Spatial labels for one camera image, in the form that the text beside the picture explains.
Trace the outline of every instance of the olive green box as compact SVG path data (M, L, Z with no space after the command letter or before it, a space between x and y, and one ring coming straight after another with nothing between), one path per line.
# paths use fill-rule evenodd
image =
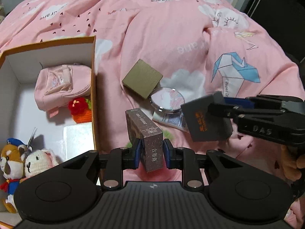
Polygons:
M122 80L124 86L147 99L163 75L139 59Z

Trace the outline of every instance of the red scarf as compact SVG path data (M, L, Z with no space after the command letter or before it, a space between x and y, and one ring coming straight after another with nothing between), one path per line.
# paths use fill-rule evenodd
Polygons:
M2 185L0 185L0 189L3 190L4 192L7 192L9 190L9 184L13 182L17 182L20 179L7 179L6 182L4 182Z

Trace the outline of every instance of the gray glitter box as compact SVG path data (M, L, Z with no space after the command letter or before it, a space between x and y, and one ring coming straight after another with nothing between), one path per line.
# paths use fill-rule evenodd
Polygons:
M141 160L147 172L163 167L163 132L141 109L126 112L128 136L131 143L136 138L143 139Z

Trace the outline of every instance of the pink tag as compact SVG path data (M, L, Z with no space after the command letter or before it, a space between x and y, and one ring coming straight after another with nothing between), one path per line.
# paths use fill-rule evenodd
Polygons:
M54 116L57 115L58 113L59 113L58 107L49 110L49 111L48 111L49 118L54 117Z

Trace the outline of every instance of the open box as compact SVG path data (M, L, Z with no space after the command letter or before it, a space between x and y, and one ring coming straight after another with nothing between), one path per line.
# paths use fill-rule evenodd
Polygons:
M94 148L99 150L96 116L96 81L94 68L95 37L69 38L24 45L4 51L0 57L0 150L10 137L27 144L36 127L35 147L51 149L59 162L67 160L63 142L63 129L73 125L67 107L49 118L38 109L34 100L34 89L41 69L61 64L80 63L91 67L91 107ZM5 178L0 171L0 183ZM0 190L0 200L7 194ZM0 224L13 227L20 222L20 216L7 212L0 202Z

